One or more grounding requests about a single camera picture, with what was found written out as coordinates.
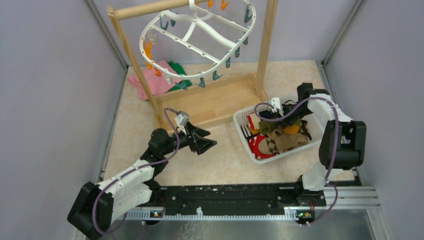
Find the olive striped sock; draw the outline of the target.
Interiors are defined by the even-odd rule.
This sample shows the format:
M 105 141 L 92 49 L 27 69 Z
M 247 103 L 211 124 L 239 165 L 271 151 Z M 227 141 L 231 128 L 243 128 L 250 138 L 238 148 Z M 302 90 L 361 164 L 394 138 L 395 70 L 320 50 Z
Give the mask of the olive striped sock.
M 272 122 L 272 121 L 261 120 L 258 124 L 259 124 L 259 132 L 262 135 L 271 133 L 278 128 L 285 128 L 288 126 L 286 123 L 281 121 Z

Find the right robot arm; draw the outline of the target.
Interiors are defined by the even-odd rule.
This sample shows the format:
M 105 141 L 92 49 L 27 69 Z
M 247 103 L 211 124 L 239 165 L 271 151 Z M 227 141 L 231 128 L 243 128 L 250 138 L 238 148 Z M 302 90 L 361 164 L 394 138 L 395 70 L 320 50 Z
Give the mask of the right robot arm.
M 258 108 L 262 103 L 255 105 L 253 112 L 263 121 L 285 125 L 313 114 L 323 126 L 319 162 L 300 176 L 302 187 L 293 192 L 294 202 L 307 206 L 314 198 L 313 192 L 328 186 L 332 176 L 363 164 L 367 126 L 363 121 L 347 116 L 326 89 L 315 88 L 312 83 L 302 83 L 296 90 L 298 100 L 294 105 L 284 106 L 277 97 L 265 102 L 272 112 L 271 118 L 259 114 Z

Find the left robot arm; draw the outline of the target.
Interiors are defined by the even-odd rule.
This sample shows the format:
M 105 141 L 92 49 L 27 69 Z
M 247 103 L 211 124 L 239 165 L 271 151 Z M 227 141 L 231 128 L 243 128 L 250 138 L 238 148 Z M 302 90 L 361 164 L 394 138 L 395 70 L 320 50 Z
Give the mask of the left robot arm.
M 160 202 L 160 187 L 154 178 L 168 164 L 166 155 L 173 157 L 185 147 L 201 155 L 217 145 L 207 138 L 210 134 L 190 122 L 173 134 L 155 129 L 146 151 L 130 167 L 107 180 L 89 181 L 81 187 L 67 221 L 91 240 L 112 234 L 111 225 L 117 218 L 140 205 L 154 207 Z

